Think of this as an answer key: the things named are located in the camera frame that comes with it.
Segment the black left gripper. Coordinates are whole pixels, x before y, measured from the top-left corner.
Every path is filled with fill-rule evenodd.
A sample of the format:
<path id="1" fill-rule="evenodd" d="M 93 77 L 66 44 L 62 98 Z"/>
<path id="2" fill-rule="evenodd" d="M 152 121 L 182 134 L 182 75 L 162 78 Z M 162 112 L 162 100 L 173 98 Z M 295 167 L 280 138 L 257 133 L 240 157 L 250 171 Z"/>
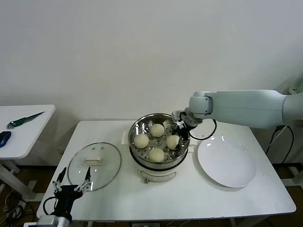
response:
<path id="1" fill-rule="evenodd" d="M 91 187 L 91 174 L 90 167 L 88 168 L 85 179 L 79 185 L 63 185 L 61 183 L 65 176 L 67 167 L 65 167 L 58 175 L 55 181 L 52 181 L 55 197 L 58 202 L 54 209 L 55 215 L 67 215 L 71 213 L 73 203 L 83 196 L 83 192 L 86 192 Z"/>

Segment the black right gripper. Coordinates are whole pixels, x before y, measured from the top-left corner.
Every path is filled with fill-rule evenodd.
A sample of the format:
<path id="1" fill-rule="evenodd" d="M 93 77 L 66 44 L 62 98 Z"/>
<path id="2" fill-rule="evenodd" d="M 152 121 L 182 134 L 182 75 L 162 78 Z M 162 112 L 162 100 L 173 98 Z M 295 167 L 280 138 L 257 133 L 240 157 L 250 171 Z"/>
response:
<path id="1" fill-rule="evenodd" d="M 188 147 L 188 140 L 190 139 L 187 126 L 183 121 L 178 121 L 176 125 L 171 128 L 171 132 L 177 133 L 180 137 L 176 149 L 186 149 Z"/>

